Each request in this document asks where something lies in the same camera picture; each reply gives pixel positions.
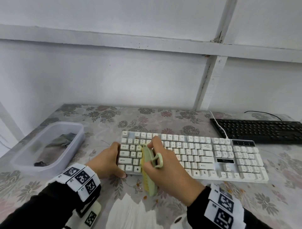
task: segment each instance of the plastic container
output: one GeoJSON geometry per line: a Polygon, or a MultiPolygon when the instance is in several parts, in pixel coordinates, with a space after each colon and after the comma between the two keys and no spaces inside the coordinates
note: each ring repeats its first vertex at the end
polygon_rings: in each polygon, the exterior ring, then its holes
{"type": "Polygon", "coordinates": [[[73,155],[85,139],[84,127],[81,123],[55,122],[30,140],[11,160],[11,164],[26,174],[33,176],[54,177],[60,174],[68,165],[73,155]],[[76,134],[73,141],[52,164],[45,167],[35,167],[34,163],[42,153],[45,146],[62,134],[76,134]]]}

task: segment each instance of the floral tablecloth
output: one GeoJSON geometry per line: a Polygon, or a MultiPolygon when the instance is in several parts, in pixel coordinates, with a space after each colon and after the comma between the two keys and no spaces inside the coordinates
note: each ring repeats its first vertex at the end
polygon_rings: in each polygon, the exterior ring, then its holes
{"type": "MultiPolygon", "coordinates": [[[[277,120],[262,113],[230,114],[213,112],[216,118],[277,120]]],[[[282,120],[292,120],[278,115],[282,120]]],[[[113,141],[120,142],[121,131],[218,137],[210,124],[208,111],[183,111],[147,108],[120,108],[99,105],[65,104],[33,130],[0,159],[0,221],[40,192],[46,179],[27,176],[9,164],[13,155],[47,125],[57,121],[84,125],[85,141],[70,164],[86,163],[113,141]]],[[[257,145],[269,175],[268,184],[215,182],[241,200],[243,206],[274,229],[301,228],[302,224],[302,148],[298,145],[257,145]]],[[[157,223],[169,228],[186,207],[174,197],[159,190],[150,197],[142,187],[141,176],[101,180],[98,199],[102,211],[94,228],[105,228],[110,209],[117,198],[128,193],[135,202],[144,202],[146,210],[154,209],[157,223]]]]}

